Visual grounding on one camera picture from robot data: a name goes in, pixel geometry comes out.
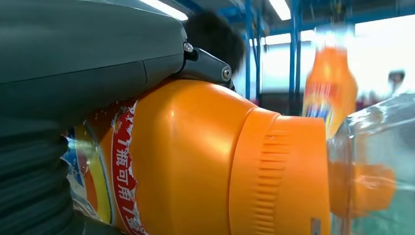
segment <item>ceiling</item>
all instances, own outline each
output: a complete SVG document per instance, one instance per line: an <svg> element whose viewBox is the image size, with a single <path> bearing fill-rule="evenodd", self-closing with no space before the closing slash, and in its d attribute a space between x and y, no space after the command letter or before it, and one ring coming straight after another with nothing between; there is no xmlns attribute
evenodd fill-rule
<svg viewBox="0 0 415 235"><path fill-rule="evenodd" d="M140 0L92 0L100 1L129 7L141 8L148 7ZM221 9L233 8L238 10L239 18L232 20L232 25L240 30L245 28L244 23L244 2L245 0L160 0L187 15L195 11L206 9L219 12ZM332 15L332 2L334 0L299 0L304 24L311 22L321 22L327 20ZM369 14L374 11L389 10L399 11L408 6L415 7L415 0L342 0L345 5L347 15ZM288 28L290 20L281 21L279 16L270 4L270 0L251 0L252 9L257 11L264 4L262 18L268 28L278 30ZM286 0L288 7L291 8L291 0Z"/></svg>

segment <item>orange bottle cap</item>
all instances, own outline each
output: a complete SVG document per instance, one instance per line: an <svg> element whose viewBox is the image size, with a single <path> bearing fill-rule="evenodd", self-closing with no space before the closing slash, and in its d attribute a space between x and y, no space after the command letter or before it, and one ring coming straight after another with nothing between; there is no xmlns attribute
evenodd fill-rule
<svg viewBox="0 0 415 235"><path fill-rule="evenodd" d="M231 170L231 234L329 235L327 176L322 119L253 110Z"/></svg>
<svg viewBox="0 0 415 235"><path fill-rule="evenodd" d="M395 175L383 165L329 162L329 178L331 210L344 219L387 209L395 192Z"/></svg>

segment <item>plastic bottle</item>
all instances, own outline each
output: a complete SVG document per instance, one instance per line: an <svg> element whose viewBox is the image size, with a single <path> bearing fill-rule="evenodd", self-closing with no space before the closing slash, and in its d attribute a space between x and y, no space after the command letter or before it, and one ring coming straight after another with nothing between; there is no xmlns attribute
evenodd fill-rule
<svg viewBox="0 0 415 235"><path fill-rule="evenodd" d="M175 80L96 112L68 138L76 207L128 234L329 235L320 118Z"/></svg>
<svg viewBox="0 0 415 235"><path fill-rule="evenodd" d="M139 235L409 235L415 95L349 115L284 117L175 80L68 131L75 207Z"/></svg>
<svg viewBox="0 0 415 235"><path fill-rule="evenodd" d="M356 110L357 84L347 65L351 32L351 26L342 24L316 28L317 52L305 85L303 116L323 118L328 139Z"/></svg>
<svg viewBox="0 0 415 235"><path fill-rule="evenodd" d="M415 94L349 115L328 141L332 235L415 230Z"/></svg>

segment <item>bottle label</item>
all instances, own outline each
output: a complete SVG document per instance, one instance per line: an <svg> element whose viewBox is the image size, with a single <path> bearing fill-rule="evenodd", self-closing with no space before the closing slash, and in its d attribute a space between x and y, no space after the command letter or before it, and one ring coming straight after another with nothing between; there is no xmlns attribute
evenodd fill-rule
<svg viewBox="0 0 415 235"><path fill-rule="evenodd" d="M322 234L322 222L319 219L311 218L311 230L310 235Z"/></svg>
<svg viewBox="0 0 415 235"><path fill-rule="evenodd" d="M137 180L129 151L137 100L118 102L67 131L75 209L132 235L148 235L135 197Z"/></svg>
<svg viewBox="0 0 415 235"><path fill-rule="evenodd" d="M329 83L309 84L304 93L303 116L323 118L326 134L331 134L334 116L333 102L337 97L337 87Z"/></svg>

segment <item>bolt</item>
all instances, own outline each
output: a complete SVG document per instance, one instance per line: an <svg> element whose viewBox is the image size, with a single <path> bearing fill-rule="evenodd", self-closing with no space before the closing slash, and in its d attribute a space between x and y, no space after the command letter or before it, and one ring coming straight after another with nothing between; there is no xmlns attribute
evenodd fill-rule
<svg viewBox="0 0 415 235"><path fill-rule="evenodd" d="M189 53L192 53L193 52L193 46L190 43L185 43L184 44L184 50L189 52Z"/></svg>
<svg viewBox="0 0 415 235"><path fill-rule="evenodd" d="M224 67L222 70L222 77L224 79L229 79L232 75L231 69L229 67Z"/></svg>

